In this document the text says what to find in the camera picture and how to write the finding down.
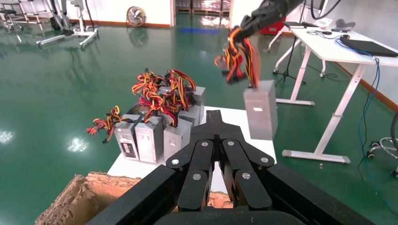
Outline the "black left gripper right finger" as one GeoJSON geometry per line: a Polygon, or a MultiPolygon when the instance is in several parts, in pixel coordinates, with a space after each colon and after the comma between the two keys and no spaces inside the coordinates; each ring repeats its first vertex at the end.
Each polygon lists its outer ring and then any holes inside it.
{"type": "Polygon", "coordinates": [[[239,126],[223,122],[220,110],[216,111],[216,134],[220,141],[219,165],[233,206],[268,210],[272,200],[261,179],[275,160],[247,143],[239,126]]]}

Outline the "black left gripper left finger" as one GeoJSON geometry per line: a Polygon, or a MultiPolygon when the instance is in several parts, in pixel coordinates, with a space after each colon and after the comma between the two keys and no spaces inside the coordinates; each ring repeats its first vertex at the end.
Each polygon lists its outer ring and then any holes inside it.
{"type": "Polygon", "coordinates": [[[207,206],[214,171],[215,111],[192,128],[190,142],[166,161],[174,170],[173,196],[179,212],[201,211],[207,206]]]}

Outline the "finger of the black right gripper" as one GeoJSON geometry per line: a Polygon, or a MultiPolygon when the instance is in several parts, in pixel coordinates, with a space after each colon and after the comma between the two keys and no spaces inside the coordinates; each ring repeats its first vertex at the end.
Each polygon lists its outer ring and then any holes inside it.
{"type": "Polygon", "coordinates": [[[231,29],[231,40],[233,42],[241,42],[245,38],[249,38],[252,35],[260,32],[263,29],[265,29],[265,27],[252,26],[252,27],[246,27],[246,28],[242,29],[241,27],[236,26],[231,29]]]}
{"type": "Polygon", "coordinates": [[[242,31],[259,31],[260,15],[245,15],[241,21],[242,31]]]}

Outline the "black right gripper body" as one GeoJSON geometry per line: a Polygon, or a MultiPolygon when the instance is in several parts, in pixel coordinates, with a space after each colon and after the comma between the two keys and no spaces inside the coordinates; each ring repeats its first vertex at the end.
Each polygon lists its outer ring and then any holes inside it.
{"type": "Polygon", "coordinates": [[[253,24],[258,27],[270,26],[297,8],[302,0],[264,0],[252,11],[253,24]]]}

